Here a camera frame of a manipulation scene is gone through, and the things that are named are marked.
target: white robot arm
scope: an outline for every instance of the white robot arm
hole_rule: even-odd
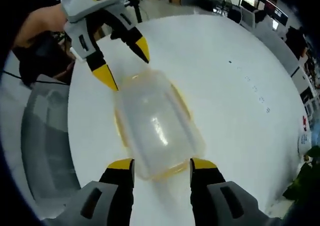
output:
[[[118,86],[106,64],[93,34],[104,23],[117,31],[121,40],[143,61],[149,63],[146,39],[125,15],[125,0],[61,0],[67,23],[64,30],[73,49],[86,59],[91,71],[112,90]]]

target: gray floor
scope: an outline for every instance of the gray floor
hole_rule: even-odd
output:
[[[197,6],[181,6],[170,3],[169,0],[142,0],[139,4],[142,21],[157,19],[173,15],[190,15],[190,14],[209,14],[214,15],[213,12],[203,10]],[[126,8],[130,19],[137,23],[137,17],[133,7]],[[111,33],[111,29],[107,26],[103,27],[106,35]]]

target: plastic lid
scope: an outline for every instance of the plastic lid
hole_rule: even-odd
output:
[[[163,73],[146,70],[125,80],[114,101],[120,136],[141,178],[168,177],[202,156],[204,141]]]

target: white round table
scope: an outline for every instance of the white round table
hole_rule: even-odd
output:
[[[265,211],[294,176],[297,141],[306,116],[297,89],[276,57],[233,21],[183,15],[143,22],[149,66],[181,91],[216,163]],[[120,40],[98,41],[117,84],[146,64]],[[69,93],[68,132],[76,175],[83,187],[108,164],[127,158],[115,127],[113,93],[77,61]],[[167,182],[135,177],[130,225],[194,225],[190,173]]]

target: person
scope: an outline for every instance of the person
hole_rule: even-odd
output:
[[[7,56],[9,52],[17,47],[17,42],[19,41],[18,34],[20,33],[20,29],[22,25],[28,18],[28,16],[36,9],[30,10],[26,9],[26,5],[30,5],[32,0],[2,0],[1,4],[1,12],[2,12],[2,26],[1,26],[1,51],[0,51],[0,67],[1,70],[4,68],[7,60]],[[56,25],[56,21],[48,20],[45,25],[47,29],[54,29]],[[28,31],[24,31],[25,39],[31,39],[32,34],[29,35]],[[24,197],[19,192],[17,185],[15,184],[13,177],[11,175],[11,171],[7,166],[7,161],[5,159],[5,155],[3,152],[3,134],[1,134],[0,140],[0,174],[1,174],[1,189],[3,192],[4,198],[3,201],[6,202],[6,207],[2,211],[1,214],[1,222],[3,225],[17,225],[19,222],[21,223],[21,219],[27,224],[33,226],[43,225],[39,219],[35,216],[32,209],[28,206]]]
[[[40,74],[69,83],[73,59],[54,39],[52,32],[62,32],[67,21],[57,0],[21,0],[23,8],[18,33],[11,46],[19,60],[22,82],[30,86]]]
[[[292,26],[290,26],[286,33],[285,42],[298,60],[300,57],[304,57],[307,52],[307,43],[304,34],[305,30],[302,27],[295,29]]]

